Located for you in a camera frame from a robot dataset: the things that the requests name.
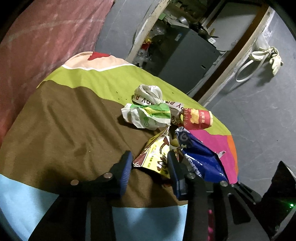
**red patch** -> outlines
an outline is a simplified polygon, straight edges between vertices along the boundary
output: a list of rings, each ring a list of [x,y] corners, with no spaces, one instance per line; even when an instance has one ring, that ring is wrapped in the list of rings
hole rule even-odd
[[[98,53],[98,52],[93,52],[93,54],[88,58],[88,60],[93,60],[95,58],[101,58],[101,57],[109,57],[109,54],[106,53]]]

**white hose loop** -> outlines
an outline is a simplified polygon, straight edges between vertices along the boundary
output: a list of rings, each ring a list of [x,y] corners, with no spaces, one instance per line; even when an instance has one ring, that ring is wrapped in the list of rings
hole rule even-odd
[[[247,68],[251,63],[254,62],[254,60],[250,60],[249,62],[247,62],[245,65],[243,65],[235,74],[235,80],[238,82],[238,83],[242,83],[242,82],[245,82],[246,80],[248,80],[249,78],[251,78],[255,72],[262,66],[263,62],[265,61],[265,59],[269,56],[269,53],[267,53],[264,58],[261,60],[260,64],[258,65],[258,67],[248,76],[248,77],[245,77],[244,79],[241,79],[241,80],[238,80],[237,77],[238,75],[245,69]]]

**silver screw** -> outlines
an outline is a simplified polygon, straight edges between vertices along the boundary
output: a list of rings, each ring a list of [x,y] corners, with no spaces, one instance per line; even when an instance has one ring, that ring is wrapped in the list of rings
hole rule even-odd
[[[221,182],[220,182],[220,185],[221,185],[222,187],[227,187],[227,186],[228,186],[228,183],[227,183],[227,181],[221,181]]]
[[[195,178],[195,174],[190,172],[190,173],[187,173],[187,177],[190,178],[190,179],[193,179]]]
[[[103,176],[104,176],[104,178],[111,178],[113,176],[113,174],[110,172],[106,172],[106,173],[104,173]]]
[[[76,185],[78,185],[78,183],[79,183],[79,181],[76,180],[76,179],[74,179],[74,180],[72,180],[72,181],[70,182],[70,184],[71,184],[72,186],[76,186]]]

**red and gold package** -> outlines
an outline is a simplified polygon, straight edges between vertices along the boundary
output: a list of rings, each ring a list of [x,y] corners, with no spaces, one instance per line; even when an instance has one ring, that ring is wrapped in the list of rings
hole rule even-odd
[[[187,130],[203,130],[211,127],[213,115],[208,110],[184,108],[183,126]]]

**shiny blue bag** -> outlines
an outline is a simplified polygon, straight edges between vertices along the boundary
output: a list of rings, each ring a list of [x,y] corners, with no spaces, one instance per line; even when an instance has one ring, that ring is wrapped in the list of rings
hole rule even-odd
[[[215,152],[206,147],[184,127],[177,128],[175,133],[182,153],[196,175],[208,182],[228,182],[223,165]]]

